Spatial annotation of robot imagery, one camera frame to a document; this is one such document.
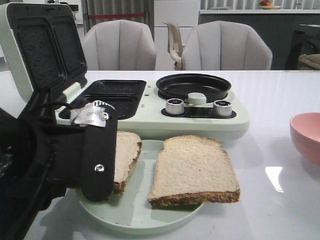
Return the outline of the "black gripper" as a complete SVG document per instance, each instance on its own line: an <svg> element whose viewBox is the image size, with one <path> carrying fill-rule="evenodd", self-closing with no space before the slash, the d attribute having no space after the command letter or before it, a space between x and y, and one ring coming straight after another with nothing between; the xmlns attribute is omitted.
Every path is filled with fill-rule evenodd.
<svg viewBox="0 0 320 240"><path fill-rule="evenodd" d="M63 197L66 185L49 180L62 143L61 135L80 134L79 127L58 125L55 110L72 108L52 100L49 89L36 90L15 118L0 111L0 238L22 240L38 212L53 199ZM80 187L94 202L106 200L113 191L118 116L104 102L85 105L79 123L85 124Z"/></svg>

